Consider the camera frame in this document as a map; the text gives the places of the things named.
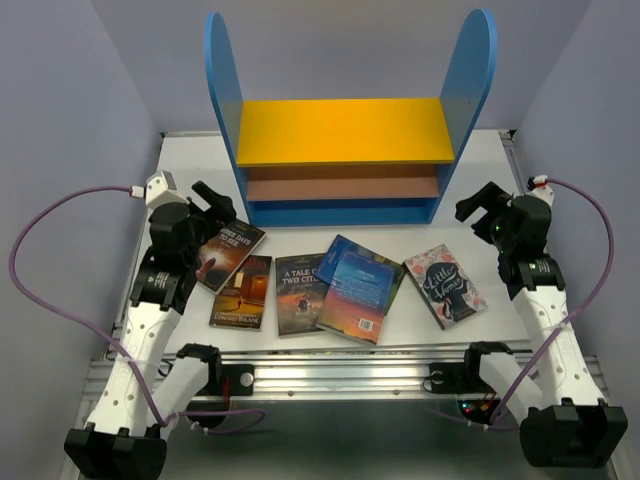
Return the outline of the A Tale of Two Cities book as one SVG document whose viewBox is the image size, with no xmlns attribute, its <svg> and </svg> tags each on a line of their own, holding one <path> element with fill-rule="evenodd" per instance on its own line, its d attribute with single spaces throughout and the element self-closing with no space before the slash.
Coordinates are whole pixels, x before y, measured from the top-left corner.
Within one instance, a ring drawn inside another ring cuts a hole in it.
<svg viewBox="0 0 640 480">
<path fill-rule="evenodd" d="M 280 338 L 322 332 L 317 322 L 329 285 L 316 277 L 323 253 L 275 259 L 277 329 Z"/>
</svg>

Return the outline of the Animal Farm book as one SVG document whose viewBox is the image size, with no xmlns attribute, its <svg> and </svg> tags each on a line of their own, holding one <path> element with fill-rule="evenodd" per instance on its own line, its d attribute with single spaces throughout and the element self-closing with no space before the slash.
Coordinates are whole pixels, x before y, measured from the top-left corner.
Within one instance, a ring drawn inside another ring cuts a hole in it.
<svg viewBox="0 0 640 480">
<path fill-rule="evenodd" d="M 385 264 L 393 270 L 393 284 L 385 306 L 385 313 L 388 313 L 405 276 L 405 269 L 399 263 L 373 252 L 342 235 L 337 235 L 317 267 L 315 276 L 324 283 L 330 284 L 338 262 L 346 251 L 353 252 L 370 260 Z"/>
</svg>

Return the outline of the Jane Eyre book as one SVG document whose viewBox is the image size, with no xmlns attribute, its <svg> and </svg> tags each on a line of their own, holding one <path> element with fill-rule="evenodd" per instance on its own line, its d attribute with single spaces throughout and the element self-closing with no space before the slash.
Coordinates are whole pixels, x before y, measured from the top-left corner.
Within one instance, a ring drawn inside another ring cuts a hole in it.
<svg viewBox="0 0 640 480">
<path fill-rule="evenodd" d="M 353 252 L 340 258 L 317 326 L 354 341 L 376 345 L 387 313 L 394 272 Z"/>
</svg>

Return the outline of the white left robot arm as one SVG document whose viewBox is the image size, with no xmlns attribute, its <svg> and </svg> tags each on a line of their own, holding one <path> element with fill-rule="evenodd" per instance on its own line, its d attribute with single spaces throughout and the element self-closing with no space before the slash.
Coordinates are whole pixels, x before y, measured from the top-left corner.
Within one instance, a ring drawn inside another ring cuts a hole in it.
<svg viewBox="0 0 640 480">
<path fill-rule="evenodd" d="M 118 355 L 87 422 L 70 430 L 64 442 L 87 479 L 158 478 L 180 413 L 197 392 L 210 394 L 222 384 L 218 349 L 189 344 L 162 385 L 152 387 L 197 284 L 200 249 L 236 218 L 229 197 L 202 181 L 192 189 L 207 209 L 158 178 L 147 184 L 151 244 L 133 282 Z"/>
</svg>

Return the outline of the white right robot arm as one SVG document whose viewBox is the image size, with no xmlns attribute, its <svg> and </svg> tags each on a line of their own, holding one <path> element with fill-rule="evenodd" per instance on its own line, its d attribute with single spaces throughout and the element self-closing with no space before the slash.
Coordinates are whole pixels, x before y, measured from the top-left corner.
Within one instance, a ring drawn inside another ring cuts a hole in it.
<svg viewBox="0 0 640 480">
<path fill-rule="evenodd" d="M 461 423 L 483 431 L 514 430 L 527 462 L 534 467 L 602 468 L 628 428 L 623 408 L 611 406 L 592 378 L 572 327 L 580 308 L 567 310 L 566 282 L 547 253 L 554 180 L 530 178 L 525 194 L 513 196 L 493 182 L 456 205 L 465 221 L 484 215 L 471 228 L 498 251 L 498 272 L 519 314 L 533 354 L 524 366 L 501 342 L 473 342 L 458 363 L 432 363 L 427 392 L 492 394 L 486 412 L 459 405 Z"/>
</svg>

